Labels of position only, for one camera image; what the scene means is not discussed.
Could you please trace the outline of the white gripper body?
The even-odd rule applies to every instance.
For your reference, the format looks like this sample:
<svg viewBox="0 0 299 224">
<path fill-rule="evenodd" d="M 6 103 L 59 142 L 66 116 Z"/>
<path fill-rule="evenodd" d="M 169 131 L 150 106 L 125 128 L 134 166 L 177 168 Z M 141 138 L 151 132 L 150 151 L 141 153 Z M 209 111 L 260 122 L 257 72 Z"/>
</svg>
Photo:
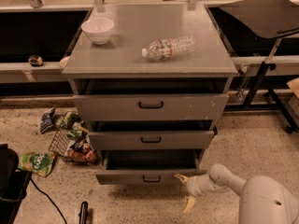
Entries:
<svg viewBox="0 0 299 224">
<path fill-rule="evenodd" d="M 206 193 L 207 175 L 191 176 L 187 180 L 187 191 L 193 196 L 201 196 Z"/>
</svg>

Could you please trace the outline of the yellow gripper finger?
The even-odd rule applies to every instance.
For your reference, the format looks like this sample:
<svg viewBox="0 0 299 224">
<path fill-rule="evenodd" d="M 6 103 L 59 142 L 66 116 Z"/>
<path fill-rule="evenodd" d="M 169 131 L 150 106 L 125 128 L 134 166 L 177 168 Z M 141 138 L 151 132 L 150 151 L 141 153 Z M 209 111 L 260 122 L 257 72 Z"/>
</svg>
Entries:
<svg viewBox="0 0 299 224">
<path fill-rule="evenodd" d="M 186 184 L 188 182 L 188 177 L 185 175 L 181 175 L 181 174 L 175 174 L 175 177 L 182 183 L 182 184 Z"/>
<path fill-rule="evenodd" d="M 190 213 L 190 212 L 192 211 L 192 209 L 193 209 L 193 207 L 194 207 L 194 205 L 195 205 L 195 201 L 196 201 L 196 198 L 193 197 L 193 196 L 188 196 L 188 197 L 186 198 L 185 207 L 184 207 L 184 209 L 183 209 L 183 212 L 184 212 L 185 214 Z"/>
</svg>

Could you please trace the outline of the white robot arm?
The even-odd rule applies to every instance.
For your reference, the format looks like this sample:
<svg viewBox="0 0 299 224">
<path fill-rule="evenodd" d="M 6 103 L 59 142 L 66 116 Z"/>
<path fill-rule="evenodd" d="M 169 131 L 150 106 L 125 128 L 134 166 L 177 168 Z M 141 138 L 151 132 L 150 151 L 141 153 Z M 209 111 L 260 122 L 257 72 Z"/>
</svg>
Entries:
<svg viewBox="0 0 299 224">
<path fill-rule="evenodd" d="M 269 176 L 243 179 L 217 163 L 207 174 L 175 177 L 187 188 L 184 213 L 191 212 L 198 196 L 230 189 L 239 196 L 238 224 L 299 224 L 299 200 Z"/>
</svg>

